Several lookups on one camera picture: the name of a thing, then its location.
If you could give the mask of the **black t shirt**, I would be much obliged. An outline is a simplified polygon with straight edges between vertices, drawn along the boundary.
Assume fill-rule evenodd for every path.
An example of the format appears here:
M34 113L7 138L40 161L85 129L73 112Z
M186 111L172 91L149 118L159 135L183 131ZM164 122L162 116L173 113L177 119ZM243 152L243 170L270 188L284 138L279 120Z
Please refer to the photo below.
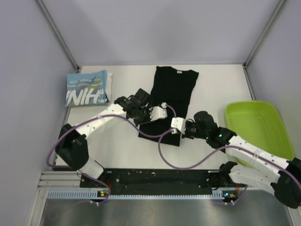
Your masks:
M165 102L172 109L167 109L167 118L143 124L140 130L147 135L161 135L170 129L174 115L186 118L198 76L194 70L179 71L171 66L157 66L150 93L152 104L157 106Z

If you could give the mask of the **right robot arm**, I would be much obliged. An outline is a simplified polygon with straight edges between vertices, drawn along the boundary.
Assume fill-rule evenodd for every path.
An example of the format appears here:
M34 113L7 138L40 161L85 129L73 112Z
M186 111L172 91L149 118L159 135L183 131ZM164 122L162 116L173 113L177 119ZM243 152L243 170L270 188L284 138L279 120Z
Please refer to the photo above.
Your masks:
M249 143L234 131L220 127L206 111L200 111L192 120L178 119L179 130L185 138L204 139L213 149L221 150L247 163L242 166L228 163L220 173L224 186L245 184L274 195L285 206L301 206L301 161L288 160L268 153Z

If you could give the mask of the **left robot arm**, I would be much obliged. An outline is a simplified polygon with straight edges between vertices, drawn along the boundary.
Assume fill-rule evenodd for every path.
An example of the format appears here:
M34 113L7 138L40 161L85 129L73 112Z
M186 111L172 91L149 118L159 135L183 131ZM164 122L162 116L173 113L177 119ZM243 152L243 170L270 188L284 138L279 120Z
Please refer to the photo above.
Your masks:
M89 142L125 119L137 122L148 120L150 111L147 105L150 101L150 94L138 89L135 95L117 98L103 112L86 122L73 127L70 124L64 125L55 148L56 154L72 170L89 175L95 186L103 186L107 180L105 169L89 156Z

